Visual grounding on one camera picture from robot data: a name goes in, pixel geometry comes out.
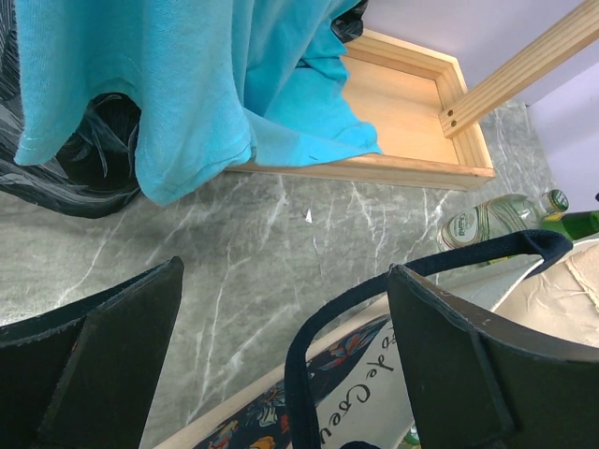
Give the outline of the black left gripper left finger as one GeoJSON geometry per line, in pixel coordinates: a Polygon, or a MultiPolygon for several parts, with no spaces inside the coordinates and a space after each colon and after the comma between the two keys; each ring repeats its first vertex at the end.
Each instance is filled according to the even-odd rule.
{"type": "Polygon", "coordinates": [[[174,257],[1,328],[4,448],[137,448],[183,289],[174,257]]]}

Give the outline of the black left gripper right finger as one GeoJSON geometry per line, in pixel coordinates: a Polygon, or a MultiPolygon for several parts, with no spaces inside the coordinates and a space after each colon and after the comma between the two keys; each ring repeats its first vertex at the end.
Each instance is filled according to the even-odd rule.
{"type": "Polygon", "coordinates": [[[388,275],[425,448],[595,448],[598,351],[521,326],[409,268],[388,275]]]}

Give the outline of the cream canvas tote bag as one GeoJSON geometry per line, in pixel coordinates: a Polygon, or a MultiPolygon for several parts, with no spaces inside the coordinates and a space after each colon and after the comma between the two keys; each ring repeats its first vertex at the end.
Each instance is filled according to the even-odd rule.
{"type": "MultiPolygon", "coordinates": [[[[403,266],[521,326],[598,351],[598,239],[477,262],[474,245],[403,266]]],[[[165,441],[167,448],[425,448],[388,299],[395,268],[333,299],[293,339],[285,364],[165,441]]]]}

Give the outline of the Chang soda bottle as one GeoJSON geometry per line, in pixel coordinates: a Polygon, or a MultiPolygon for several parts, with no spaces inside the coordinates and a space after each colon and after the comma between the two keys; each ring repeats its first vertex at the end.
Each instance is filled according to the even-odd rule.
{"type": "Polygon", "coordinates": [[[540,196],[508,194],[463,210],[438,231],[441,251],[453,250],[514,232],[537,229],[549,215],[569,208],[566,194],[552,189],[540,196]]]}

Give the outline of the green Perrier lemon bottle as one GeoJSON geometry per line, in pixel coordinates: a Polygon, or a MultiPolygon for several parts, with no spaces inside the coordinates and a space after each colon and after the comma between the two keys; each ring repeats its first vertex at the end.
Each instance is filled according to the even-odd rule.
{"type": "Polygon", "coordinates": [[[517,255],[540,255],[542,266],[556,262],[573,243],[598,233],[598,211],[563,213],[545,218],[537,229],[514,232],[474,244],[477,262],[490,262],[517,255]]]}

